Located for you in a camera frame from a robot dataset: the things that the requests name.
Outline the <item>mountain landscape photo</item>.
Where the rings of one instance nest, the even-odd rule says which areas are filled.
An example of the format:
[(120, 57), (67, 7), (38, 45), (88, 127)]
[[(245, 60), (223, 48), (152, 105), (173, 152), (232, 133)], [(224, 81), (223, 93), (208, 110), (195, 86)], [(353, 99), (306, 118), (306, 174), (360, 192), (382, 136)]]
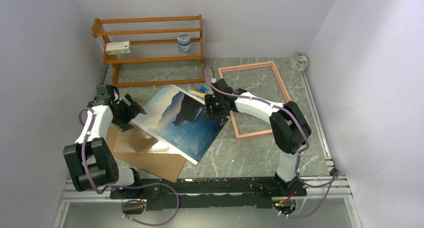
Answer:
[(197, 165), (225, 124), (206, 117), (205, 102), (179, 88), (166, 85), (144, 106), (133, 123)]

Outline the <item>pink picture frame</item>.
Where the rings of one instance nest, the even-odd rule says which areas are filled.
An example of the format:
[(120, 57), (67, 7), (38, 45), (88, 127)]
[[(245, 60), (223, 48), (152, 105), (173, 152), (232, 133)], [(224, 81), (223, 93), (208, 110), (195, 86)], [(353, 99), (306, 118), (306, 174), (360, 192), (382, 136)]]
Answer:
[[(228, 66), (228, 67), (220, 67), (218, 68), (218, 74), (220, 78), (224, 78), (224, 73), (230, 73), (230, 72), (239, 72), (239, 71), (243, 71), (243, 70), (254, 70), (254, 69), (260, 69), (260, 68), (267, 68), (270, 67), (275, 78), (276, 81), (279, 85), (279, 89), (281, 90), (285, 101), (290, 101), (291, 100), (291, 96), (290, 93), (283, 81), (282, 76), (280, 75), (280, 72), (275, 64), (274, 61), (266, 61), (266, 62), (258, 62), (258, 63), (251, 63), (251, 64), (243, 64), (243, 65), (236, 65), (236, 66)], [(268, 130), (261, 130), (261, 131), (255, 131), (255, 132), (250, 132), (250, 133), (246, 133), (246, 134), (240, 134), (239, 129), (238, 129), (238, 125), (236, 123), (236, 118), (234, 116), (234, 113), (231, 111), (230, 112), (230, 120), (233, 126), (233, 130), (234, 130), (234, 134), (235, 134), (235, 138), (236, 139), (245, 139), (245, 138), (253, 138), (253, 137), (259, 137), (259, 136), (265, 136), (265, 135), (270, 135), (272, 134), (272, 130), (268, 129)]]

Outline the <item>clear acrylic sheet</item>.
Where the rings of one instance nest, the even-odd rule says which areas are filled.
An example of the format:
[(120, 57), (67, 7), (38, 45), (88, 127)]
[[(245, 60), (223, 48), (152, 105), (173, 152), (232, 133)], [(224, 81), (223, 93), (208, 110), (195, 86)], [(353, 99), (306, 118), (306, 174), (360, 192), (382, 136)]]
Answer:
[(114, 152), (120, 153), (151, 153), (168, 154), (169, 147), (162, 141), (151, 136), (138, 126), (121, 132), (116, 126), (111, 126), (107, 139)]

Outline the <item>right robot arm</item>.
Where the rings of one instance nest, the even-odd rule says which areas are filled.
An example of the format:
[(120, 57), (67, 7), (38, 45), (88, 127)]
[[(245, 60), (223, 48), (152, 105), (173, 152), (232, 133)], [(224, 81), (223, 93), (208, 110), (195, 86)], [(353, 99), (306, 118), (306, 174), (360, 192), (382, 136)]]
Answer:
[(268, 101), (242, 88), (233, 90), (223, 78), (212, 78), (209, 85), (213, 94), (204, 97), (207, 117), (243, 113), (270, 124), (274, 142), (280, 150), (275, 190), (282, 196), (288, 195), (298, 181), (301, 148), (308, 146), (312, 133), (299, 106), (293, 101)]

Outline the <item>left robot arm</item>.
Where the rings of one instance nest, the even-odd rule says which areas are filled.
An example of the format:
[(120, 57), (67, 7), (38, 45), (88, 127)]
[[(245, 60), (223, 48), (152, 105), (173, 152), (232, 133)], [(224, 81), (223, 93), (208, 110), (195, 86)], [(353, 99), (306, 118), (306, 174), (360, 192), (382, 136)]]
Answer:
[(146, 114), (142, 106), (126, 94), (121, 96), (117, 87), (102, 84), (96, 87), (96, 96), (80, 111), (87, 118), (78, 118), (83, 125), (76, 141), (63, 149), (63, 156), (74, 188), (78, 192), (105, 192), (107, 187), (123, 189), (130, 198), (142, 194), (143, 184), (136, 180), (134, 169), (123, 168), (117, 162), (106, 142), (110, 125), (120, 132), (133, 128), (130, 122), (139, 114)]

